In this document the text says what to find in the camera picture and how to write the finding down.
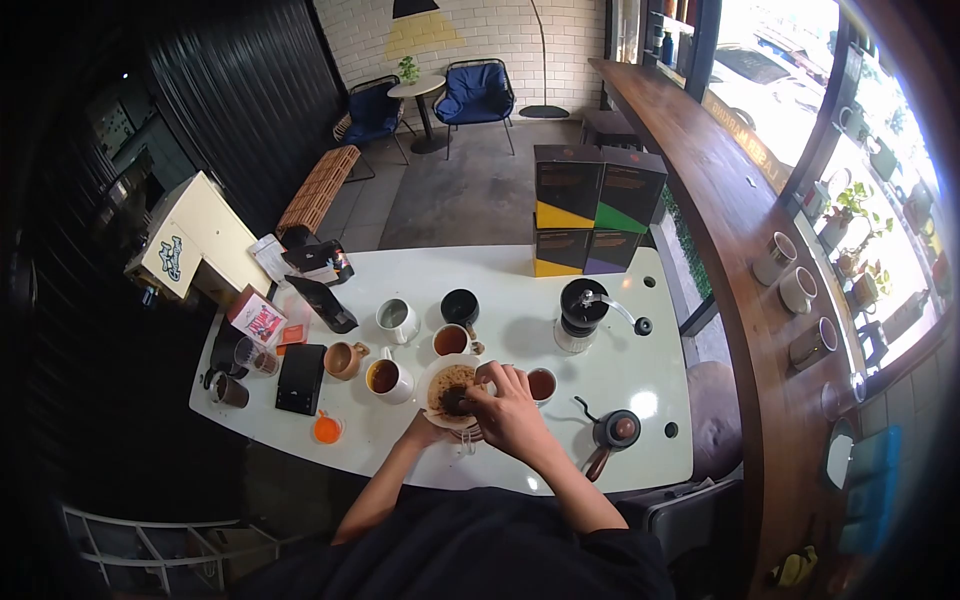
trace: yellow paint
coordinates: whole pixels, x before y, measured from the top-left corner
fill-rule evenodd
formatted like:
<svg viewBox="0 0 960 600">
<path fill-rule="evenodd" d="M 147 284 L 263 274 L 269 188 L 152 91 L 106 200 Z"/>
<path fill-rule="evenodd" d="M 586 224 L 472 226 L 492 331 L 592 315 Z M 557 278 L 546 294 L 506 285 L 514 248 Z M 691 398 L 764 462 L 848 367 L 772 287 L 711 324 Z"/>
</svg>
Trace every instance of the yellow paint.
<svg viewBox="0 0 960 600">
<path fill-rule="evenodd" d="M 383 54 L 387 60 L 398 60 L 466 45 L 467 41 L 457 34 L 453 24 L 439 11 L 432 11 L 394 19 Z"/>
<path fill-rule="evenodd" d="M 555 277 L 561 275 L 583 275 L 583 269 L 567 267 L 555 262 L 534 258 L 534 277 Z"/>
<path fill-rule="evenodd" d="M 569 210 L 537 200 L 537 229 L 590 229 L 593 219 L 573 214 Z"/>
</svg>

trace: wooden bar counter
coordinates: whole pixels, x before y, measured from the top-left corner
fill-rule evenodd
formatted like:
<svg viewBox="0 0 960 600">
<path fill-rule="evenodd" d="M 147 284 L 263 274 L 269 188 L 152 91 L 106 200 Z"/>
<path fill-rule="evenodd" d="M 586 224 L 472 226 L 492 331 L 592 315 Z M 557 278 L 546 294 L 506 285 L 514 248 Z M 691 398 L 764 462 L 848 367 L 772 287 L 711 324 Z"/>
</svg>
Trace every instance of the wooden bar counter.
<svg viewBox="0 0 960 600">
<path fill-rule="evenodd" d="M 827 286 L 763 174 L 703 107 L 653 67 L 599 59 L 590 64 L 641 143 L 663 157 L 667 185 L 704 262 L 727 333 L 743 428 L 743 591 L 751 598 L 819 597 L 846 504 L 846 495 L 831 490 L 823 475 L 832 423 L 820 395 L 827 382 L 849 388 L 852 365 L 840 347 L 796 372 L 787 348 L 820 317 L 837 325 Z M 750 270 L 774 231 L 793 240 L 800 254 L 796 265 L 817 279 L 821 293 L 808 315 L 790 313 L 777 286 L 760 285 Z M 809 542 L 820 557 L 813 573 L 793 588 L 771 588 L 770 569 Z"/>
</svg>

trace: black shirt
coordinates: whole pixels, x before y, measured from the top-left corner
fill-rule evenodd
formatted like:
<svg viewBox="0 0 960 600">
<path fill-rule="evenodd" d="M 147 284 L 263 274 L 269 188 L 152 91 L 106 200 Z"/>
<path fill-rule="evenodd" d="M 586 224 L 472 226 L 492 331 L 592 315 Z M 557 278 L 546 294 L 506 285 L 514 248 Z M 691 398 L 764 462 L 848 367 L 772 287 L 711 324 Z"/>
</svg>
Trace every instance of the black shirt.
<svg viewBox="0 0 960 600">
<path fill-rule="evenodd" d="M 237 582 L 243 598 L 673 598 L 660 542 L 628 529 L 578 537 L 555 501 L 497 488 L 402 501 L 358 540 L 284 557 Z"/>
</svg>

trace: stool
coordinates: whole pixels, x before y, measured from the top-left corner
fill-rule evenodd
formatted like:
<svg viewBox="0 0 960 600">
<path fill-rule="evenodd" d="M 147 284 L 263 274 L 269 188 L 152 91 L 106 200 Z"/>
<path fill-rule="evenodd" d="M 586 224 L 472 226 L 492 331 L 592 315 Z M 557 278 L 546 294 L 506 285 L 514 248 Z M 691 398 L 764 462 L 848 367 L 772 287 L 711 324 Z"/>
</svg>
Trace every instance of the stool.
<svg viewBox="0 0 960 600">
<path fill-rule="evenodd" d="M 360 151 L 353 145 L 324 153 L 283 211 L 276 224 L 276 239 L 282 239 L 283 232 L 294 226 L 316 231 L 359 157 Z"/>
<path fill-rule="evenodd" d="M 686 370 L 693 426 L 693 481 L 717 480 L 743 460 L 740 405 L 733 369 L 707 361 Z"/>
<path fill-rule="evenodd" d="M 622 114 L 596 108 L 584 110 L 580 143 L 594 146 L 634 147 L 641 150 L 639 137 Z"/>
</svg>

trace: blue chair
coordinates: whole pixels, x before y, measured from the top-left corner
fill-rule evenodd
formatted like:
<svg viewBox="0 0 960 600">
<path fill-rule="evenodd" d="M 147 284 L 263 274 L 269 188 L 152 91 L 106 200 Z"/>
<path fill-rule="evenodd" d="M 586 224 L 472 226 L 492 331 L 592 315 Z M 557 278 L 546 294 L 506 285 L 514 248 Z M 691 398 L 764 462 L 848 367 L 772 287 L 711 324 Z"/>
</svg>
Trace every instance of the blue chair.
<svg viewBox="0 0 960 600">
<path fill-rule="evenodd" d="M 387 75 L 371 82 L 355 85 L 350 89 L 348 113 L 333 127 L 333 137 L 342 145 L 362 144 L 387 135 L 394 137 L 396 146 L 403 155 L 403 162 L 410 164 L 407 154 L 403 152 L 399 140 L 396 139 L 396 128 L 403 123 L 410 130 L 410 125 L 403 120 L 403 99 L 391 98 L 387 92 L 400 83 L 396 75 Z M 373 168 L 363 158 L 364 164 L 373 173 Z M 368 180 L 376 177 L 350 179 L 348 181 Z"/>
<path fill-rule="evenodd" d="M 446 90 L 433 104 L 437 118 L 446 124 L 446 159 L 450 160 L 450 131 L 461 125 L 503 121 L 503 130 L 514 152 L 507 122 L 514 110 L 514 90 L 507 65 L 500 59 L 459 60 L 446 68 Z"/>
</svg>

